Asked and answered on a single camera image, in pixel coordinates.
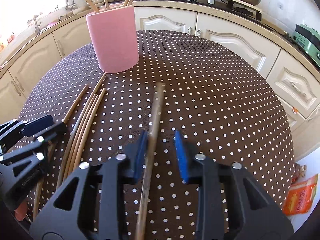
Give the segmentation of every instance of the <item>green appliance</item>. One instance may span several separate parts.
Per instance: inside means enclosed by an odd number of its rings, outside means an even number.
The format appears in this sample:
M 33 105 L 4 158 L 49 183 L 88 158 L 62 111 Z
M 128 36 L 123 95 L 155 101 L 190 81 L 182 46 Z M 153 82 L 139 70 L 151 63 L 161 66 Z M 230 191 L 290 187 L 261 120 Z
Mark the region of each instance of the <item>green appliance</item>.
M 293 39 L 320 67 L 320 35 L 306 25 L 296 25 Z

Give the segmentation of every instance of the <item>orange bag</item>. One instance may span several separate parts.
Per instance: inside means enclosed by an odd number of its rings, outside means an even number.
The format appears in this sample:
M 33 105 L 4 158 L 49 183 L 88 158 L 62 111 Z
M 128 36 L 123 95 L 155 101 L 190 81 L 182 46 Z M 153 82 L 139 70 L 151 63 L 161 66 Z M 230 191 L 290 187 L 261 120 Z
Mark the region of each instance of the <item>orange bag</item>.
M 307 213 L 316 195 L 318 174 L 290 187 L 282 212 L 287 215 Z

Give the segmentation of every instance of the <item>countertop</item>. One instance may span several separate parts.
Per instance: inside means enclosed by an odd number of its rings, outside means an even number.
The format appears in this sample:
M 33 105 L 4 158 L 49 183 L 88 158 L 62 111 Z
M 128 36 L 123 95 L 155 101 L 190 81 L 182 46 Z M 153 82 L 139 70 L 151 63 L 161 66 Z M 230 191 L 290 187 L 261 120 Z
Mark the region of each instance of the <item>countertop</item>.
M 290 43 L 288 43 L 280 34 L 276 32 L 272 32 L 261 25 L 258 25 L 250 20 L 247 20 L 241 16 L 235 15 L 233 13 L 229 13 L 223 11 L 221 9 L 212 8 L 206 5 L 199 5 L 194 3 L 188 2 L 180 2 L 180 1 L 171 1 L 171 0 L 140 0 L 135 1 L 134 5 L 136 7 L 165 7 L 165 8 L 174 8 L 174 9 L 183 9 L 188 11 L 194 11 L 199 13 L 204 13 L 208 15 L 212 15 L 224 20 L 231 21 L 233 23 L 239 24 L 243 27 L 246 27 L 265 38 L 271 40 L 279 47 L 287 51 L 291 54 L 294 58 L 296 58 L 302 65 L 308 69 L 313 76 L 320 82 L 320 73 L 314 67 L 314 65 L 304 56 L 302 55 L 295 47 L 293 47 Z M 38 36 L 34 37 L 30 42 L 28 42 L 25 46 L 23 46 L 7 63 L 7 65 L 0 71 L 0 78 L 3 74 L 10 68 L 10 66 L 32 45 L 38 42 L 40 39 L 44 38 L 46 35 L 52 33 L 53 31 L 57 30 L 58 28 L 79 19 L 88 13 L 92 12 L 93 10 L 90 9 L 88 11 L 81 12 L 75 16 L 72 16 L 68 19 L 65 19 L 58 24 L 54 25 L 53 27 L 49 28 L 48 30 L 44 31 L 43 33 L 39 34 Z

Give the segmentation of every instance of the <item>brown tablecloth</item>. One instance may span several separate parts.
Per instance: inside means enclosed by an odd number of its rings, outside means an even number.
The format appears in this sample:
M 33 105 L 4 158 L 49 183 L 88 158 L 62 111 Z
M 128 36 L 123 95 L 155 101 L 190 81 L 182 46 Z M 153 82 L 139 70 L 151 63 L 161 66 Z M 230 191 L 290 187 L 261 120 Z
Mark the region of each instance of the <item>brown tablecloth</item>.
M 180 178 L 173 144 L 176 129 L 217 162 L 243 163 L 282 206 L 293 173 L 292 137 L 280 101 L 260 74 L 225 47 L 185 33 L 138 31 L 138 44 L 137 65 L 122 73 L 107 74 L 103 82 L 101 89 L 105 87 L 107 94 L 97 111 L 82 160 L 92 165 L 108 161 L 135 141 L 141 130 L 148 130 L 154 85 L 166 83 L 146 239 L 194 238 L 197 186 L 186 185 Z M 34 120 L 51 114 L 55 121 L 61 120 L 82 87 L 90 83 L 87 96 L 68 121 L 71 131 L 101 75 L 92 44 L 78 49 L 36 85 L 19 118 Z M 68 138 L 69 134 L 55 150 L 40 209 L 55 191 Z M 17 147 L 28 142 L 24 138 Z M 125 190 L 129 238 L 133 239 L 141 182 Z M 34 195 L 28 195 L 31 217 Z

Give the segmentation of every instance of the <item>beige cabinet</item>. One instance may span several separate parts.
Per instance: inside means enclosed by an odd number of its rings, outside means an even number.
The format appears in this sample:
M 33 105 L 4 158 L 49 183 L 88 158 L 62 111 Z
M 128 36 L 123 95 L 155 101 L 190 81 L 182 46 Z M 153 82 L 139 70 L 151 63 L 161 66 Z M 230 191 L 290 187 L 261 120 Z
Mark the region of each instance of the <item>beige cabinet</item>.
M 91 42 L 85 17 L 64 25 L 53 32 L 62 58 Z
M 302 159 L 320 147 L 320 106 L 292 132 L 294 158 Z
M 40 79 L 60 60 L 60 53 L 50 33 L 23 53 L 10 66 L 9 72 L 25 97 L 28 97 Z
M 320 84 L 294 57 L 283 49 L 267 82 L 274 92 L 307 118 L 320 103 Z
M 18 118 L 26 101 L 25 96 L 7 71 L 0 79 L 0 124 Z
M 280 47 L 238 24 L 198 13 L 196 35 L 230 49 L 254 67 L 264 78 L 270 72 Z
M 136 7 L 137 30 L 169 30 L 195 34 L 196 12 L 157 7 Z
M 303 116 L 299 113 L 294 111 L 293 107 L 290 106 L 286 101 L 284 101 L 282 98 L 278 97 L 280 100 L 284 111 L 287 115 L 287 119 L 289 122 L 290 130 L 293 132 L 296 130 L 306 119 L 303 118 Z

